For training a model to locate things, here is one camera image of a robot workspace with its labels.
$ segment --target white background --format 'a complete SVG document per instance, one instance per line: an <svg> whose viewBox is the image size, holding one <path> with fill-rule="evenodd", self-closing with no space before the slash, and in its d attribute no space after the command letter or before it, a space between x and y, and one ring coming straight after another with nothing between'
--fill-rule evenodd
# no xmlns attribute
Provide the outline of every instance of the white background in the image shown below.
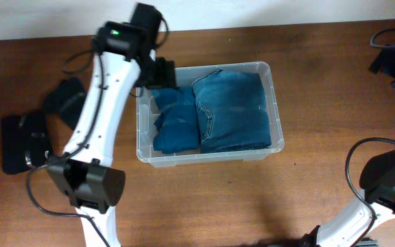
<svg viewBox="0 0 395 247"><path fill-rule="evenodd" d="M395 0L141 0L171 30L395 19ZM94 34L129 21L133 0L0 0L0 39Z"/></svg>

